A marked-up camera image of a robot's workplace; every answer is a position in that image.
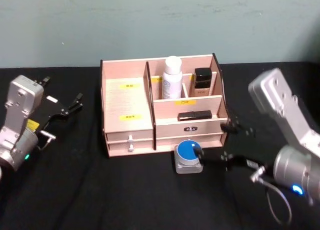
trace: blue round object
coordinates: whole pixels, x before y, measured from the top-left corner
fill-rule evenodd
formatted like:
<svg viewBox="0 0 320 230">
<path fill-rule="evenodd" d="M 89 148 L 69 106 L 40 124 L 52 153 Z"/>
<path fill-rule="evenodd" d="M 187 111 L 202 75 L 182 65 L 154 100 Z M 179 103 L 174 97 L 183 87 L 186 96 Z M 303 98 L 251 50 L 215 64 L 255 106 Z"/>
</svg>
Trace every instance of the blue round object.
<svg viewBox="0 0 320 230">
<path fill-rule="evenodd" d="M 178 145 L 177 152 L 179 156 L 185 160 L 196 160 L 197 156 L 194 151 L 195 146 L 200 147 L 200 145 L 197 142 L 192 140 L 186 140 Z"/>
</svg>

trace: black table surface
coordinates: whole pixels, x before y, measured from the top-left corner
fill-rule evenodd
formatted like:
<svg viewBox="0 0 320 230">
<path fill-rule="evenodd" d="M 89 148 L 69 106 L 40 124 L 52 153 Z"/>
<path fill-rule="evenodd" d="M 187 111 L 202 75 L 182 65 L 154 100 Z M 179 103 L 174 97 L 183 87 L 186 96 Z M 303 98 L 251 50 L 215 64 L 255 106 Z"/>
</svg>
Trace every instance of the black table surface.
<svg viewBox="0 0 320 230">
<path fill-rule="evenodd" d="M 320 66 L 311 63 L 221 65 L 231 118 L 256 129 L 256 138 L 231 135 L 222 151 L 273 161 L 286 144 L 277 125 L 261 115 L 248 84 L 262 71 L 281 68 L 292 91 L 320 121 Z M 57 139 L 34 151 L 18 172 L 0 182 L 0 229 L 283 229 L 268 208 L 265 190 L 249 180 L 250 171 L 205 165 L 200 174 L 175 173 L 172 153 L 107 158 L 102 138 L 100 69 L 36 68 L 0 70 L 0 122 L 9 82 L 19 74 L 31 79 L 51 76 L 46 94 L 68 104 L 83 93 L 83 110 L 67 123 L 50 126 Z M 293 213 L 285 229 L 319 229 L 320 208 L 284 192 Z M 288 216 L 271 194 L 276 214 Z"/>
</svg>

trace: wooden organizer box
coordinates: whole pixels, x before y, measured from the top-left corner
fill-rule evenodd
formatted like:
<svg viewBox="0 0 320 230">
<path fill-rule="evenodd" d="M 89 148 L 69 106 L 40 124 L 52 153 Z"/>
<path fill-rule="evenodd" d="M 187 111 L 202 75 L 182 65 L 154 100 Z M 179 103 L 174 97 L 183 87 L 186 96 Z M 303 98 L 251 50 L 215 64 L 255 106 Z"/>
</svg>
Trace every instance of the wooden organizer box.
<svg viewBox="0 0 320 230">
<path fill-rule="evenodd" d="M 224 145 L 220 124 L 229 118 L 215 54 L 181 57 L 182 96 L 174 100 L 161 99 L 165 60 L 101 60 L 103 134 L 110 157 L 173 151 L 186 139 L 203 148 Z M 212 69 L 210 95 L 190 97 L 200 67 Z M 178 121 L 178 113 L 204 110 L 211 110 L 212 119 Z"/>
</svg>

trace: yellow label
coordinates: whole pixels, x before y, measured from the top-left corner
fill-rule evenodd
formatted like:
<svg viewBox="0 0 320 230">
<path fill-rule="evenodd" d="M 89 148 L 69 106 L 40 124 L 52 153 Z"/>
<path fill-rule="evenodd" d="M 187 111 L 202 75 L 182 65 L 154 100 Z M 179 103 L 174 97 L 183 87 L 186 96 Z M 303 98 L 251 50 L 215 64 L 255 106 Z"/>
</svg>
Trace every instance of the yellow label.
<svg viewBox="0 0 320 230">
<path fill-rule="evenodd" d="M 176 105 L 195 105 L 196 100 L 183 100 L 183 101 L 175 101 Z"/>
<path fill-rule="evenodd" d="M 32 120 L 28 120 L 26 126 L 33 132 L 36 131 L 36 129 L 39 127 L 39 123 L 35 122 L 35 121 L 32 121 Z"/>
<path fill-rule="evenodd" d="M 151 77 L 151 82 L 152 83 L 157 83 L 157 82 L 161 82 L 161 81 L 162 81 L 162 77 L 161 76 Z"/>
<path fill-rule="evenodd" d="M 121 89 L 132 89 L 140 87 L 140 83 L 130 83 L 130 84 L 122 84 L 120 85 Z"/>
<path fill-rule="evenodd" d="M 142 118 L 141 114 L 135 115 L 122 115 L 119 117 L 120 121 L 132 121 L 132 120 L 139 120 Z"/>
</svg>

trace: round container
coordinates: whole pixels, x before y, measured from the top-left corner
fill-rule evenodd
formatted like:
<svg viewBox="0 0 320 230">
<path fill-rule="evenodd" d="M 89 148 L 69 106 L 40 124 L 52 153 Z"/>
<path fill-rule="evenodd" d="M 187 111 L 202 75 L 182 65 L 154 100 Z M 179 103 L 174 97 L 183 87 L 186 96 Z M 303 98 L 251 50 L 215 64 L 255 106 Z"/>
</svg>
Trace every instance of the round container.
<svg viewBox="0 0 320 230">
<path fill-rule="evenodd" d="M 194 147 L 201 148 L 197 142 L 192 140 L 185 140 L 183 142 L 180 142 L 180 144 L 176 148 L 179 162 L 187 166 L 198 164 L 199 159 L 195 154 Z"/>
<path fill-rule="evenodd" d="M 165 70 L 162 76 L 162 98 L 181 98 L 182 93 L 182 61 L 177 56 L 169 56 L 165 60 Z"/>
</svg>

